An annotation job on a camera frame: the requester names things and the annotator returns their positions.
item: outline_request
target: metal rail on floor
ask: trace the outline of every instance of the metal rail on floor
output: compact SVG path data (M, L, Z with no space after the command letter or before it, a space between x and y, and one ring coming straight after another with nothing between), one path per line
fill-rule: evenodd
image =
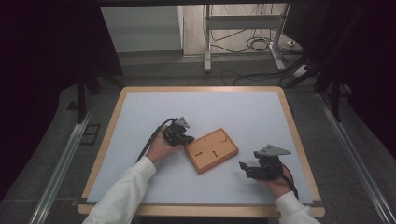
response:
M368 172L364 162L361 160L358 151L353 146L352 142L350 141L347 132L344 130L342 123L338 122L335 117L332 115L332 111L330 110L330 103L327 99L325 93L318 93L317 97L322 105L324 112L326 113L327 118L329 119L335 134L337 135L338 139L340 140L346 154L350 162L352 163L353 168L355 169L356 173L358 174L363 187L367 191L377 213L381 217L383 223L387 224L396 224L395 216L393 215L392 211L389 208L389 204L385 199L384 195L382 194L381 189L375 183L372 176Z
M76 152L79 140L81 139L84 130L87 127L88 121L90 120L95 101L96 96L93 96L87 114L85 115L80 124L76 124L76 127L70 135L70 138L64 148L64 152L59 159L54 172L52 173L52 176L40 198L40 201L38 201L38 204L35 208L35 211L33 212L29 223L44 223L44 221L46 220L55 196L58 193L62 182L64 181L64 176Z

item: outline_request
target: wooden floor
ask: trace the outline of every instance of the wooden floor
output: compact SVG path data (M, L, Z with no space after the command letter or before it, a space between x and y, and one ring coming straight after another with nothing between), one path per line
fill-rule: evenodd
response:
M214 5L210 10L212 11L212 15L278 15L281 13L284 6L284 4ZM205 6L183 6L182 11L184 17L184 55L204 54ZM248 40L253 36L274 38L275 34L275 31L269 30L246 30L237 35L222 39L224 36L235 34L237 32L240 31L212 31L210 35L210 43L212 45L211 52L214 54L235 53L239 51L248 53L269 52L269 50L266 48L267 44L265 42L256 42L253 45L255 49L248 49ZM282 45L282 47L284 46L287 48L288 46L285 44L287 41L289 41L289 39L282 35L279 43Z

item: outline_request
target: person's left hand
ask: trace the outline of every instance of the person's left hand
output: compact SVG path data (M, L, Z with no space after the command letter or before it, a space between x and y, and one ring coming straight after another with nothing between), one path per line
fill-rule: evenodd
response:
M163 131L166 129L166 125L163 125L157 135L154 137L152 141L148 153L146 157L149 158L153 163L156 161L160 161L173 151L182 149L183 145L178 145L175 147L169 146L167 142L163 139Z

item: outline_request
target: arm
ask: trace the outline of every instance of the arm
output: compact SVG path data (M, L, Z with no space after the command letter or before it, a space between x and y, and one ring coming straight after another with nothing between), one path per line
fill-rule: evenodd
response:
M292 179L286 167L283 168L283 172L288 179ZM312 217L310 207L302 205L295 198L289 185L282 178L275 181L259 181L265 184L276 197L275 204L280 212L280 224L319 224Z
M155 137L147 155L120 176L120 179L91 210L84 224L131 223L137 207L145 196L148 181L156 172L153 163L183 147L167 145L162 138L162 131Z

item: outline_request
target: table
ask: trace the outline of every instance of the table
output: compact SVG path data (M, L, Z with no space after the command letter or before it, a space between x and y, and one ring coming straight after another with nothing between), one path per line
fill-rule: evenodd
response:
M116 128L117 120L120 117L123 103L128 92L275 92L281 103L285 114L287 124L290 129L292 141L296 147L298 159L304 170L304 177L310 189L313 203L314 217L324 216L324 207L321 205L320 195L316 186L314 177L312 176L309 163L304 153L300 137L297 133L294 121L292 119L290 109L284 92L279 87L128 87L124 88L117 102L111 121L106 130L101 148L98 152L97 159L86 188L82 194L82 198L88 198L92 189L92 184L99 174L99 170L104 161L107 149L109 148L111 137ZM88 214L93 208L92 204L80 204L78 211L81 214ZM150 204L140 205L136 214L139 216L183 216L183 217L279 217L276 207L272 205L194 205L194 204Z

